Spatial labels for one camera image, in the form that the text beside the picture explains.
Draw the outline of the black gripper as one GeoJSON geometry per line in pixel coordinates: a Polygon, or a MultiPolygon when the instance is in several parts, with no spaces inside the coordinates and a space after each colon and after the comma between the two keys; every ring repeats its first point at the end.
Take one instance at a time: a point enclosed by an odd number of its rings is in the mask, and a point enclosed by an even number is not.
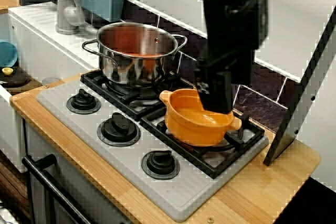
{"type": "Polygon", "coordinates": [[[232,84],[251,83],[254,56],[255,51],[250,49],[223,49],[205,45],[197,58],[194,73],[206,111],[221,114],[232,111],[232,84]]]}

